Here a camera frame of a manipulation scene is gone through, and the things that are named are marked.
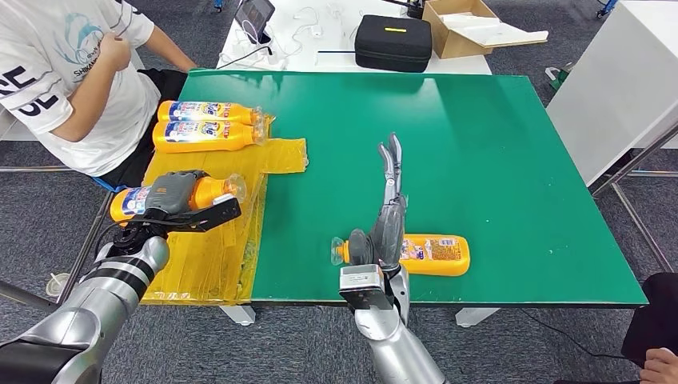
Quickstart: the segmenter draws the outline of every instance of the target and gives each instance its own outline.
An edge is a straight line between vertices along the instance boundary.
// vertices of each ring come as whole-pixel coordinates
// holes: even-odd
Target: robotic arm
[[[409,277],[400,264],[407,202],[401,194],[402,147],[395,134],[384,160],[384,204],[368,234],[349,237],[351,266],[341,268],[339,294],[348,302],[360,333],[372,348],[374,366],[386,384],[446,383],[436,362],[407,328]]]
[[[167,234],[207,231],[240,216],[237,199],[230,194],[215,199],[209,208],[190,211],[190,195],[204,176],[202,171],[187,171],[158,178],[146,198],[146,212],[128,220],[114,241],[102,247],[94,268],[68,299],[18,338],[0,344],[0,382],[101,381],[110,347],[168,262]]]

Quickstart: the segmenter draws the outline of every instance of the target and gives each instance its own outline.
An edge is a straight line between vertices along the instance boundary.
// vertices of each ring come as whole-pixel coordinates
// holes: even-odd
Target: black case
[[[378,70],[424,72],[432,50],[425,20],[367,14],[356,33],[356,64]]]

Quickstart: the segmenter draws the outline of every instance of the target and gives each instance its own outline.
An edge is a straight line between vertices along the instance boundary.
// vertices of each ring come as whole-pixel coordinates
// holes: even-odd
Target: clear bottle nozzle
[[[238,202],[242,203],[247,197],[247,184],[240,174],[231,174],[226,179],[226,187],[229,193],[235,196]]]
[[[252,141],[258,146],[263,146],[266,143],[268,134],[266,134],[266,121],[264,118],[260,118],[254,122],[252,129]]]
[[[333,238],[329,259],[333,266],[338,266],[344,262],[344,240],[341,238]]]
[[[249,115],[249,120],[252,122],[253,126],[256,126],[258,122],[263,122],[265,120],[264,117],[264,111],[260,106],[257,106],[252,108],[252,111]]]

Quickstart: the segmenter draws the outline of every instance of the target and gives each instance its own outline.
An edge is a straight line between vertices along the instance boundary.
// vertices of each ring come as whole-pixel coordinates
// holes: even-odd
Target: person's hand
[[[132,48],[130,42],[124,38],[118,38],[115,34],[105,34],[99,44],[99,58],[97,61],[110,66],[112,70],[124,70],[130,64]]]
[[[678,384],[678,357],[664,348],[648,350],[640,384]]]

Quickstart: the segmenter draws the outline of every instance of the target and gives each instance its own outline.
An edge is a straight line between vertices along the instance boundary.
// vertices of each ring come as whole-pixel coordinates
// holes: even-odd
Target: white paper
[[[494,26],[466,26],[452,28],[452,30],[482,46],[543,42],[548,37],[548,31],[546,30],[525,32],[503,22]]]
[[[466,26],[495,26],[501,22],[498,18],[474,16],[470,12],[464,12],[463,14],[443,14],[441,18],[443,23],[450,30]]]

